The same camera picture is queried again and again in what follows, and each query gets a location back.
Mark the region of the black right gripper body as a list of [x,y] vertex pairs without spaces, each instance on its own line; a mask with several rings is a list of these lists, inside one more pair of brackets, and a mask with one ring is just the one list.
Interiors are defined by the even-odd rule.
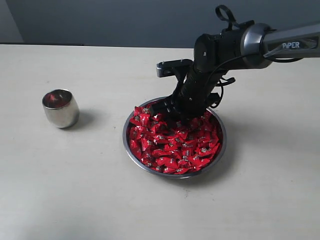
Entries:
[[222,76],[222,71],[201,72],[192,65],[182,86],[162,100],[172,104],[171,112],[167,115],[174,119],[180,119],[180,113],[192,115],[192,118],[202,116],[210,105],[217,102],[218,99],[210,97],[210,94]]

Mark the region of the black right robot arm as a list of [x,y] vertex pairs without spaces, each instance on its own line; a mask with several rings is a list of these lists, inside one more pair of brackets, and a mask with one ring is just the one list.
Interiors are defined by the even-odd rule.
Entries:
[[264,69],[271,63],[292,63],[320,55],[320,25],[313,23],[274,30],[265,23],[230,24],[220,34],[202,34],[193,48],[193,59],[163,61],[157,64],[160,78],[175,76],[173,93],[152,104],[152,116],[164,114],[187,120],[216,108],[223,97],[214,93],[235,79],[224,79],[233,70]]

